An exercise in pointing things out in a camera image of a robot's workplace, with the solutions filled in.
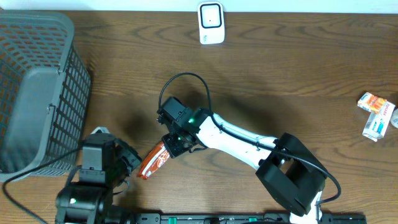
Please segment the red chocolate bar wrapper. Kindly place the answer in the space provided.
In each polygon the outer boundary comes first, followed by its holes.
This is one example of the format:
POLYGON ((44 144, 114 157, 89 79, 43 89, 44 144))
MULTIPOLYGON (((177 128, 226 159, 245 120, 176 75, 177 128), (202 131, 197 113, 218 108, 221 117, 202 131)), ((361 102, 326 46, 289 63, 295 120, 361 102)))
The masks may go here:
POLYGON ((170 158, 163 141, 159 142, 143 160, 138 177, 146 180, 170 158))

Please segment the orange juice carton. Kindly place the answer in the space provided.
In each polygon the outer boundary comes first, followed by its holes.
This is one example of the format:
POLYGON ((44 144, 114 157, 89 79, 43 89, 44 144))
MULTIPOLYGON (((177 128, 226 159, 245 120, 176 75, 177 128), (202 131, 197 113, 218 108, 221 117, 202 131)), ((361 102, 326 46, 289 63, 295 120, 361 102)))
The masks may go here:
POLYGON ((387 100, 366 92, 357 102, 357 106, 370 112, 379 114, 387 100))

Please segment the white Panadol box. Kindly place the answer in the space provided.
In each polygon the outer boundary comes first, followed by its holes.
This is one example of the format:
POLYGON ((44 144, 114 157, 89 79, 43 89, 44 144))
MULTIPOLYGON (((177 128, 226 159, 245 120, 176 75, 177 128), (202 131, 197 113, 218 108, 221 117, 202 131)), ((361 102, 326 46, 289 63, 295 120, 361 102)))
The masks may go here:
POLYGON ((366 122, 362 135, 374 142, 382 139, 386 133, 395 107, 395 104, 387 101, 378 114, 372 112, 366 122))

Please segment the green lid jar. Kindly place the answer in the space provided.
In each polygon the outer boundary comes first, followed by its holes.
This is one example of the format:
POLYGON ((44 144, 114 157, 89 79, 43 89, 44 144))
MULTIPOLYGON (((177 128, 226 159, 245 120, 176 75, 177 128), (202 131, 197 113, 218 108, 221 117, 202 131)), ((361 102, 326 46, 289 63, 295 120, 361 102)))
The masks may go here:
POLYGON ((393 127, 398 128, 398 109, 395 109, 392 113, 390 123, 393 125, 393 127))

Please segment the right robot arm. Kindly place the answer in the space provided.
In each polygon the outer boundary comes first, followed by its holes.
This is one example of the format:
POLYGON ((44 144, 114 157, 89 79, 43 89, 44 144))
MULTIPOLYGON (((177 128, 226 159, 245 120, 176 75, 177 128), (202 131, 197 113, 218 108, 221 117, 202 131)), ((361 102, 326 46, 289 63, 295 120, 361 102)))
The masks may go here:
POLYGON ((172 158, 195 146, 223 151, 255 170, 272 198, 290 212, 291 223, 320 223, 326 169, 295 136, 261 136, 239 128, 207 108, 191 110, 170 97, 157 110, 169 133, 162 141, 172 158))

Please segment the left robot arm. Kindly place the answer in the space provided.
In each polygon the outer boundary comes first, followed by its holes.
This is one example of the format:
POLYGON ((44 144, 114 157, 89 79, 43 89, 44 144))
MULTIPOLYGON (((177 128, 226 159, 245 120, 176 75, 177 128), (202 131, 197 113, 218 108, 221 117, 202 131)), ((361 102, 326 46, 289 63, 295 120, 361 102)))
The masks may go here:
POLYGON ((82 165, 57 195, 55 223, 135 223, 133 212, 113 205, 113 190, 141 164, 138 152, 104 129, 87 136, 81 149, 82 165))

